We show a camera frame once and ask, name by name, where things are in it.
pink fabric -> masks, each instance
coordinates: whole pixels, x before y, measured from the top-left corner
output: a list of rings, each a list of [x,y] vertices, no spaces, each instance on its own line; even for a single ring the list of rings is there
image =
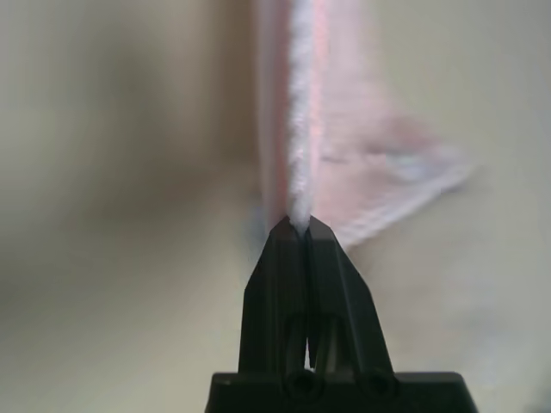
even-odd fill
[[[404,115],[390,98],[368,3],[313,3],[313,215],[331,226],[344,248],[415,212],[469,172],[458,151]],[[288,185],[285,152],[276,149],[285,141],[288,3],[257,0],[257,6],[259,138],[270,228],[285,214]]]

blurry background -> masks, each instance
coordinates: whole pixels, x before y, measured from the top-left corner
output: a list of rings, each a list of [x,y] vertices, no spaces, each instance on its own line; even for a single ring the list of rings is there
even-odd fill
[[[530,411],[551,366],[551,3],[378,6],[397,96],[480,168],[351,256],[397,369],[457,369],[481,411]],[[202,411],[237,367],[250,11],[0,3],[2,412]]]

